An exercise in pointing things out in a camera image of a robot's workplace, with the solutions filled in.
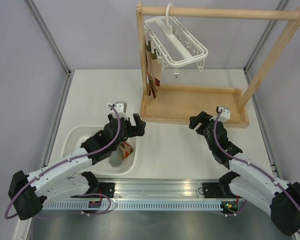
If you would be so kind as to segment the grey sock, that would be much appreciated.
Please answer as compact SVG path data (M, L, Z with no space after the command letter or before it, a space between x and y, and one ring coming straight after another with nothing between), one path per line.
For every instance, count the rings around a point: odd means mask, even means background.
M116 168L119 167L124 161L122 152L113 152L109 157L109 164Z

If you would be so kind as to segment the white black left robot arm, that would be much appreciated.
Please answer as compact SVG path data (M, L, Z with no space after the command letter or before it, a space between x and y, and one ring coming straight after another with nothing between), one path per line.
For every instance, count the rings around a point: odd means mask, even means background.
M103 129L54 165L28 174L22 170L14 173L8 190L11 202L5 211L5 219L18 217L24 221L36 216L48 204L67 198L97 196L99 181L86 169L109 158L127 139L145 134L146 122L137 113L132 116L135 125L129 118L109 114L109 122Z

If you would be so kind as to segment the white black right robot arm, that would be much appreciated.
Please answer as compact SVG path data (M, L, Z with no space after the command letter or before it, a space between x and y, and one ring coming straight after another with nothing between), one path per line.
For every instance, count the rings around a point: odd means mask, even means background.
M265 212L276 228L291 237L300 233L300 183L291 183L256 165L228 138L224 122L230 110L217 107L216 115L202 111L189 118L189 128L204 136L213 158L229 172L219 178L224 197L242 197Z

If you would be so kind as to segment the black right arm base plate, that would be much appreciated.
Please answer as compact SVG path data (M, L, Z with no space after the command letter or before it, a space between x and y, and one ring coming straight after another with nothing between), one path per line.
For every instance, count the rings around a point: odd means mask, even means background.
M221 199L224 197L218 182L203 182L201 192L206 199Z

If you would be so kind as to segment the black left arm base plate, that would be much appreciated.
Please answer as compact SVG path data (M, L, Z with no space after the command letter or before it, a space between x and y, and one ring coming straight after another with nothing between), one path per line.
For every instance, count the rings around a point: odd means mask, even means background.
M108 198L113 198L115 193L115 186L114 182L100 182L97 187L94 187L91 194L103 194Z

